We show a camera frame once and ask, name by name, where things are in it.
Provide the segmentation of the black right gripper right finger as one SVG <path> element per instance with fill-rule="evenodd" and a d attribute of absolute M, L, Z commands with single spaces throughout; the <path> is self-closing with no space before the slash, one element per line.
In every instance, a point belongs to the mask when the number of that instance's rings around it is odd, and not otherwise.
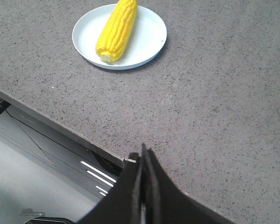
<path fill-rule="evenodd" d="M 142 189 L 148 224 L 232 224 L 214 210 L 180 191 L 152 149 L 142 144 Z"/>

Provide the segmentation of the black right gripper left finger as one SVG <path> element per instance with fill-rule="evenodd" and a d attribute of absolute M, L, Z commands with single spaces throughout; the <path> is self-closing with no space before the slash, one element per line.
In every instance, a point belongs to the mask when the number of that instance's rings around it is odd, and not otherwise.
<path fill-rule="evenodd" d="M 140 224 L 142 166 L 138 153 L 125 158 L 125 166 L 115 185 L 79 224 Z"/>

